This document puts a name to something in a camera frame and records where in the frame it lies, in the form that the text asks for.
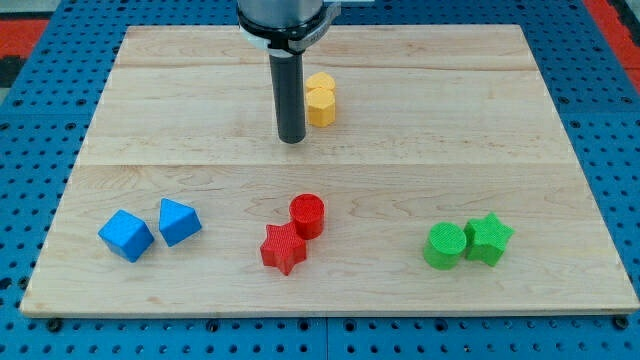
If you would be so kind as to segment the grey robot arm flange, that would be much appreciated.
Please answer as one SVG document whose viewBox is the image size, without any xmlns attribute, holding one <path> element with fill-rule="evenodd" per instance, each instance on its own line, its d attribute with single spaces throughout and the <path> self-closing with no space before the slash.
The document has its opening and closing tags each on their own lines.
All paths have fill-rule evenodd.
<svg viewBox="0 0 640 360">
<path fill-rule="evenodd" d="M 238 0 L 241 33 L 271 56 L 303 54 L 317 43 L 341 14 L 339 1 Z"/>
</svg>

